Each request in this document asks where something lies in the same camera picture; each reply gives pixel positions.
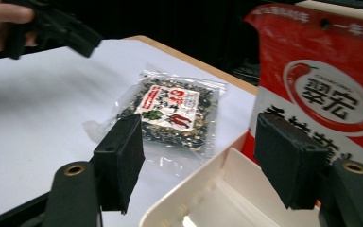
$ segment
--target black tool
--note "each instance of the black tool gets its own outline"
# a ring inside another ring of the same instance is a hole
[[[336,159],[284,118],[260,113],[254,157],[286,208],[314,209],[322,227],[363,227],[363,164]]]
[[[0,227],[98,227],[102,211],[126,214],[145,161],[140,114],[116,122],[90,162],[55,174],[51,191],[0,215]]]
[[[90,57],[103,39],[97,32],[84,25],[75,16],[63,11],[61,6],[49,0],[5,0],[5,3],[29,7],[35,18],[28,24],[11,24],[4,53],[18,60],[24,53],[25,35],[35,32],[37,44],[44,49],[49,40],[69,46],[84,57]]]

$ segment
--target white table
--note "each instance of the white table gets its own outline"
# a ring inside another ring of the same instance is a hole
[[[59,48],[0,60],[0,214],[49,191],[61,166],[90,160],[97,143],[82,124],[110,118],[114,102],[144,69],[225,81],[143,40],[104,41],[90,59]],[[255,95],[237,86],[229,84],[219,103],[216,152],[249,125]],[[199,166],[194,155],[154,147],[145,148],[128,213],[105,212],[104,226],[138,226],[154,202]]]

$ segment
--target white cardboard box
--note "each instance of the white cardboard box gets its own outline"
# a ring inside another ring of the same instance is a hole
[[[260,167],[239,151],[244,138],[150,207],[140,227],[320,226],[317,207],[285,209]]]

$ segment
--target metal grommet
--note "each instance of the metal grommet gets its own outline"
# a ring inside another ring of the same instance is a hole
[[[363,166],[356,164],[356,163],[351,163],[351,162],[344,162],[343,163],[343,167],[344,169],[346,169],[347,171],[356,173],[356,174],[363,174]]]
[[[64,169],[64,175],[66,176],[75,176],[78,175],[80,173],[82,173],[85,169],[85,166],[83,165],[73,165],[73,166],[69,166],[66,169]]]

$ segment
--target red package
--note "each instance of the red package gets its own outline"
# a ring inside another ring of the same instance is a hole
[[[330,148],[331,161],[363,163],[363,20],[268,4],[245,22],[259,33],[261,76],[242,152],[253,159],[257,115],[273,113]]]

